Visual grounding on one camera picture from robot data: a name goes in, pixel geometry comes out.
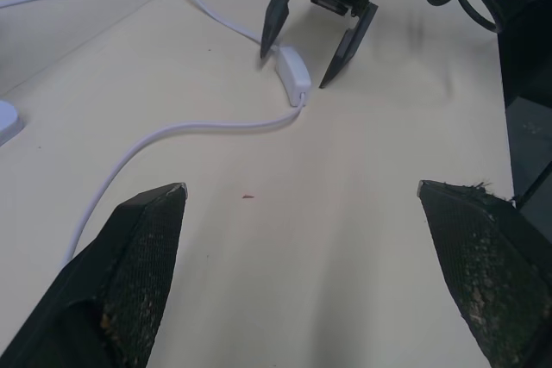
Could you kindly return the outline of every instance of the table surface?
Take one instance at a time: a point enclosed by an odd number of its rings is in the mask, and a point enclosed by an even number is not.
[[[268,1],[205,0],[256,31]],[[379,10],[356,57],[312,91],[291,126],[163,140],[101,200],[79,248],[118,203],[188,185],[150,366],[488,367],[443,281],[416,189],[420,179],[485,181],[512,196],[497,42],[455,3],[373,1]],[[79,2],[92,2],[90,13]],[[175,122],[290,110],[273,59],[260,68],[252,41],[187,0],[123,3],[51,0],[1,12],[2,24],[27,24],[5,29],[0,55],[22,45],[31,56],[33,41],[40,55],[21,58],[16,77],[0,70],[0,84],[11,85],[3,99],[27,124],[0,147],[1,348],[137,140]],[[309,0],[290,9],[282,43],[318,84],[352,20]],[[95,23],[67,32],[74,10]],[[36,22],[39,40],[28,32]]]

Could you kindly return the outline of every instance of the white plug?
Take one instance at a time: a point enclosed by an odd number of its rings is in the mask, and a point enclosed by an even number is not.
[[[0,146],[23,129],[23,121],[10,103],[0,101]]]
[[[284,84],[292,107],[299,105],[301,94],[304,94],[304,104],[306,105],[311,92],[311,75],[295,48],[278,48],[276,72]]]

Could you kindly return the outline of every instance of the white desk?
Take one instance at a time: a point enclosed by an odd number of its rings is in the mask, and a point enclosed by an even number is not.
[[[268,0],[205,1],[261,30]],[[457,4],[374,1],[356,57],[290,127],[163,140],[98,205],[81,248],[118,203],[188,184],[150,366],[488,367],[442,279],[416,188],[485,180],[512,195],[497,43]],[[345,28],[292,0],[282,38],[317,83]],[[173,122],[289,110],[273,62],[255,70],[258,49],[185,0],[153,0],[6,96],[28,125],[0,148],[2,347],[133,143]]]

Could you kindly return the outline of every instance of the white table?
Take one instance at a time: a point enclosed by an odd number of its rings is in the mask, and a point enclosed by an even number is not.
[[[260,31],[269,0],[205,1]],[[488,367],[443,281],[416,188],[487,181],[512,195],[497,42],[454,3],[374,2],[348,69],[290,127],[163,140],[98,205],[80,248],[118,203],[188,184],[150,366]],[[3,14],[38,20],[35,7]],[[292,0],[282,40],[319,83],[346,26]],[[152,0],[4,97],[27,127],[0,147],[1,347],[132,144],[174,122],[290,110],[258,52],[186,0]]]

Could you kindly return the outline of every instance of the cable connector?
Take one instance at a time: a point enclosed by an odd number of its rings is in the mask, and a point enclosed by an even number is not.
[[[312,86],[307,67],[294,47],[280,47],[277,54],[276,72],[284,84],[290,105],[297,107],[301,102],[305,105]]]

